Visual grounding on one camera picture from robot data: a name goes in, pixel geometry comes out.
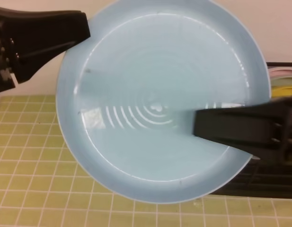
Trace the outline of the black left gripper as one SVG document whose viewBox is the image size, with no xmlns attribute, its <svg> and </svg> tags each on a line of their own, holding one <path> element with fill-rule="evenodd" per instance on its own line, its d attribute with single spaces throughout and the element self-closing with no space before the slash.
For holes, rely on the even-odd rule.
<svg viewBox="0 0 292 227">
<path fill-rule="evenodd" d="M 0 8 L 0 92 L 30 80 L 51 59 L 88 38 L 88 18 L 82 11 Z"/>
</svg>

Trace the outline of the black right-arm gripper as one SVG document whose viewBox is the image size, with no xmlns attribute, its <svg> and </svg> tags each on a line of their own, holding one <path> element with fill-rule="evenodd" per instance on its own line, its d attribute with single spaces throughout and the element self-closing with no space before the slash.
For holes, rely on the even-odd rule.
<svg viewBox="0 0 292 227">
<path fill-rule="evenodd" d="M 292 163 L 292 97 L 254 106 L 198 110 L 193 135 L 260 159 Z"/>
</svg>

